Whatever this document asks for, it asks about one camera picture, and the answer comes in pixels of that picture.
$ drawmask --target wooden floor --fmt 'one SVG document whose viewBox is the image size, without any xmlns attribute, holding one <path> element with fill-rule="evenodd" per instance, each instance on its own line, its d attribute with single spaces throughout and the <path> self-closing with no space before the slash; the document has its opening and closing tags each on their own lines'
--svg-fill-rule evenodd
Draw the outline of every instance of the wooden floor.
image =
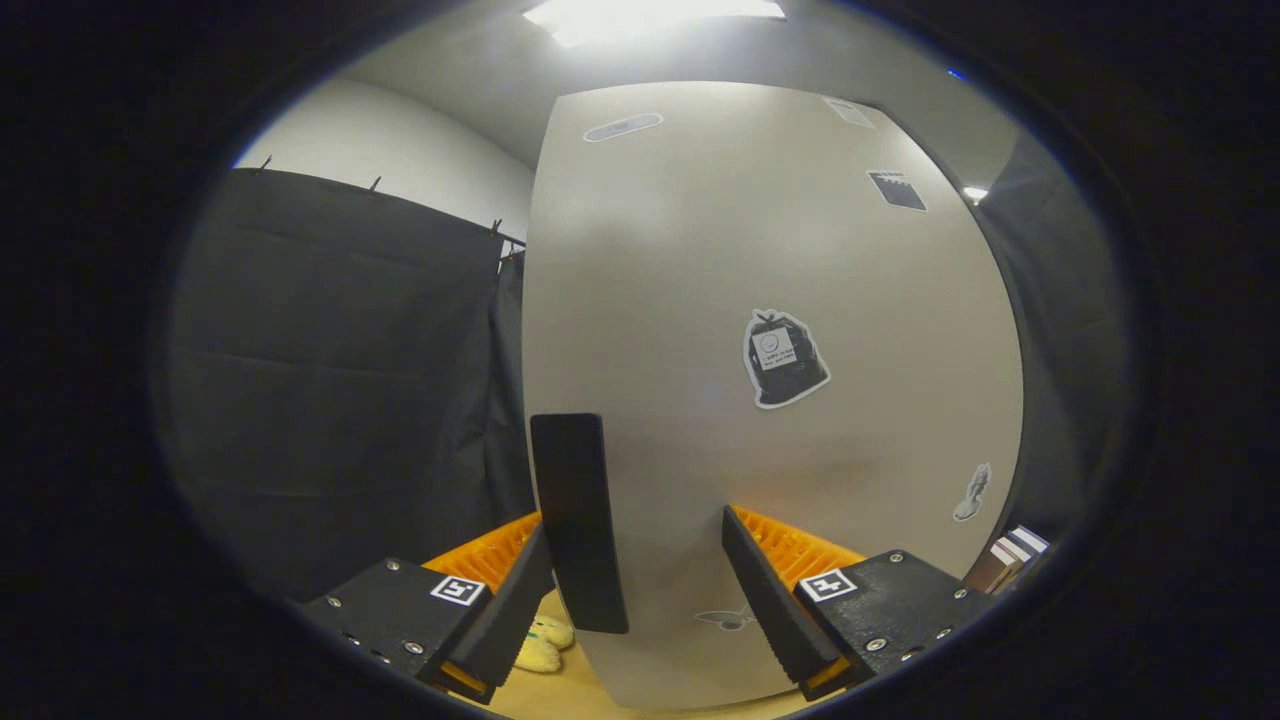
<svg viewBox="0 0 1280 720">
<path fill-rule="evenodd" d="M 553 591 L 538 610 L 566 620 L 564 605 Z M 595 679 L 586 655 L 577 643 L 561 651 L 561 669 L 557 673 L 529 673 L 518 667 L 511 671 L 507 684 L 498 688 L 488 710 L 516 720 L 563 720 L 564 717 L 591 717 L 599 720 L 692 720 L 701 717 L 735 717 L 740 720 L 772 720 L 795 712 L 809 705 L 799 691 L 782 693 L 753 702 L 742 702 L 701 710 L 636 710 L 618 707 Z"/>
</svg>

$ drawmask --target book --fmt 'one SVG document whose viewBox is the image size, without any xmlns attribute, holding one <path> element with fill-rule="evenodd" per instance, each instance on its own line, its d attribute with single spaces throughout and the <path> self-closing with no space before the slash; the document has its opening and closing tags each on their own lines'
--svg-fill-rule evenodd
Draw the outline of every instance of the book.
<svg viewBox="0 0 1280 720">
<path fill-rule="evenodd" d="M 1018 583 L 1032 575 L 1032 569 L 1039 564 L 1041 559 L 1044 557 L 1044 553 L 1048 552 L 1050 547 L 1048 542 L 1044 538 L 1033 533 L 1024 525 L 1018 525 L 1016 528 L 1014 528 L 1012 532 L 1010 532 L 1005 537 L 1014 544 L 1019 546 L 1030 557 L 1023 561 L 1021 570 L 1019 570 L 1019 573 L 1015 577 L 1009 578 L 1005 583 L 1005 587 L 1000 588 L 1000 592 L 1005 589 L 1010 591 L 1018 589 Z"/>
<path fill-rule="evenodd" d="M 1009 573 L 1010 568 L 1020 562 L 1014 555 L 1000 546 L 997 541 L 987 552 L 983 552 L 978 561 L 974 562 L 973 569 L 965 577 L 964 582 L 972 588 L 977 588 L 984 593 L 991 593 L 996 589 L 1001 580 L 1004 580 Z"/>
<path fill-rule="evenodd" d="M 1001 573 L 1000 579 L 996 580 L 995 587 L 989 591 L 991 593 L 998 593 L 1009 587 L 1009 583 L 1014 580 L 1021 573 L 1027 562 L 1032 560 L 1030 552 L 1023 550 L 1021 546 L 1009 539 L 1009 537 L 1002 537 L 996 541 L 996 546 L 1004 550 L 1006 555 L 1012 557 L 1012 562 L 1005 566 L 1005 571 Z"/>
</svg>

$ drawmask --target sticker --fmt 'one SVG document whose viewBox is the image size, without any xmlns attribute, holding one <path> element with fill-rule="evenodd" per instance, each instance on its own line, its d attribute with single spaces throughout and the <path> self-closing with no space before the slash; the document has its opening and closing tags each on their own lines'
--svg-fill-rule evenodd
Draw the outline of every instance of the sticker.
<svg viewBox="0 0 1280 720">
<path fill-rule="evenodd" d="M 864 115 L 863 111 L 858 109 L 858 105 L 854 105 L 847 100 L 840 100 L 836 97 L 823 96 L 823 100 L 826 100 L 827 105 L 831 105 L 831 109 L 835 110 L 836 114 L 840 115 L 840 119 L 845 120 L 846 123 L 851 126 L 876 129 L 876 126 L 873 126 L 872 122 L 867 119 L 867 115 Z"/>
<path fill-rule="evenodd" d="M 658 113 L 644 113 L 641 115 L 632 115 L 630 118 L 612 122 L 607 126 L 591 128 L 582 133 L 582 140 L 588 142 L 604 142 L 605 140 L 614 138 L 620 135 L 652 128 L 657 124 L 662 124 L 662 115 Z"/>
<path fill-rule="evenodd" d="M 447 600 L 449 602 L 456 602 L 458 605 L 471 606 L 472 602 L 480 597 L 480 592 L 484 591 L 485 584 L 477 583 L 475 580 L 468 580 L 466 578 L 454 578 L 449 575 L 440 580 L 440 584 L 435 585 L 431 594 Z"/>
<path fill-rule="evenodd" d="M 750 605 L 744 605 L 742 610 L 737 612 L 733 612 L 732 610 L 710 610 L 707 612 L 699 612 L 698 615 L 694 615 L 694 620 L 714 623 L 726 633 L 736 633 L 745 628 L 748 623 L 755 623 L 755 618 L 746 614 L 750 607 Z"/>
<path fill-rule="evenodd" d="M 906 178 L 906 173 L 900 173 L 897 170 L 867 170 L 867 174 L 870 176 L 872 182 L 874 182 L 877 190 L 881 191 L 881 195 L 884 197 L 884 202 L 899 208 L 923 210 L 928 213 L 928 209 L 924 206 L 924 200 L 920 200 L 920 195 L 915 192 L 915 187 L 913 187 L 911 181 Z"/>
<path fill-rule="evenodd" d="M 800 587 L 804 588 L 804 592 L 809 593 L 809 597 L 812 597 L 814 602 L 840 597 L 858 589 L 858 585 L 850 582 L 850 579 L 846 578 L 840 570 L 831 570 L 820 575 L 805 578 L 800 580 Z"/>
<path fill-rule="evenodd" d="M 755 405 L 764 410 L 790 405 L 831 382 L 809 325 L 790 313 L 751 311 L 742 363 L 755 387 Z"/>
<path fill-rule="evenodd" d="M 987 489 L 989 480 L 991 465 L 987 462 L 978 465 L 978 469 L 973 471 L 973 479 L 969 480 L 969 487 L 965 488 L 964 500 L 951 511 L 952 520 L 964 523 L 977 515 L 978 510 L 982 510 L 982 493 Z"/>
</svg>

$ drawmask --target black metal bracket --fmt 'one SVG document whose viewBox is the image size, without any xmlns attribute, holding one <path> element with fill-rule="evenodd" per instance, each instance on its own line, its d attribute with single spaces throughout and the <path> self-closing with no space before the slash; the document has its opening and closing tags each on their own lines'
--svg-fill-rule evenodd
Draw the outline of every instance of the black metal bracket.
<svg viewBox="0 0 1280 720">
<path fill-rule="evenodd" d="M 503 233 L 498 232 L 498 227 L 500 224 L 502 224 L 502 218 L 498 218 L 497 220 L 494 220 L 493 225 L 489 227 L 489 234 L 493 236 L 493 237 L 500 237 L 502 240 L 506 240 L 507 242 L 509 242 L 509 243 L 512 243 L 515 246 L 526 247 L 525 241 L 516 240 L 516 238 L 511 237 L 509 234 L 503 234 Z"/>
<path fill-rule="evenodd" d="M 773 655 L 810 701 L 901 667 L 993 602 L 902 550 L 787 588 L 731 507 L 722 543 Z"/>
<path fill-rule="evenodd" d="M 485 583 L 393 557 L 303 606 L 320 626 L 438 689 L 488 705 L 506 684 L 553 587 L 541 527 L 497 594 Z"/>
</svg>

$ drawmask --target white wall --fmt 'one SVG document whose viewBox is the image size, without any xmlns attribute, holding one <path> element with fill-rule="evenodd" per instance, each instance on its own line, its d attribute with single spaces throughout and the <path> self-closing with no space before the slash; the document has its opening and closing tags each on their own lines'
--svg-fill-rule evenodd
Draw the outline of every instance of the white wall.
<svg viewBox="0 0 1280 720">
<path fill-rule="evenodd" d="M 298 101 L 236 163 L 305 173 L 490 225 L 525 240 L 534 172 L 426 105 L 371 85 L 333 79 Z"/>
</svg>

